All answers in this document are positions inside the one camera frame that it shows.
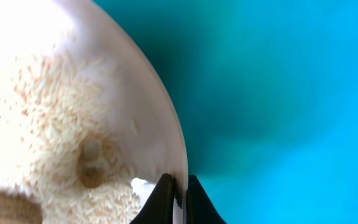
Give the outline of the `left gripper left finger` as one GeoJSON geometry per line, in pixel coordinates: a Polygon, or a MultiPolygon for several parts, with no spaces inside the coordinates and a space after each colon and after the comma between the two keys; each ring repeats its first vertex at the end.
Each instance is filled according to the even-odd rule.
{"type": "Polygon", "coordinates": [[[175,186],[175,178],[163,174],[131,224],[172,224],[175,186]]]}

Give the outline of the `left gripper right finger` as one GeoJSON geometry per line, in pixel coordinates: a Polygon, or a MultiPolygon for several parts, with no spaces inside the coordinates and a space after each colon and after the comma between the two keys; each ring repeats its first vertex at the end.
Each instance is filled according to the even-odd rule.
{"type": "Polygon", "coordinates": [[[226,224],[221,218],[197,176],[189,175],[186,191],[187,224],[226,224]]]}

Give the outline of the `peanut shells and rice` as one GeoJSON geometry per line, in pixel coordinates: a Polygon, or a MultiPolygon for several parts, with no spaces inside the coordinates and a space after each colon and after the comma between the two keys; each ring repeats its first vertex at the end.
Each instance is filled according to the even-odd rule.
{"type": "Polygon", "coordinates": [[[0,58],[0,223],[130,223],[141,204],[104,88],[70,53],[0,58]]]}

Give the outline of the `white plate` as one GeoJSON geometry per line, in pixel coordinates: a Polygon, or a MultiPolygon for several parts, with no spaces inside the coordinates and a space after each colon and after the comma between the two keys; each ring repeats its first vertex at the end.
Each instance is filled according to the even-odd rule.
{"type": "Polygon", "coordinates": [[[129,36],[93,1],[0,1],[0,58],[68,52],[104,88],[108,128],[119,137],[141,209],[165,173],[176,180],[173,223],[185,223],[186,149],[172,102],[129,36]]]}

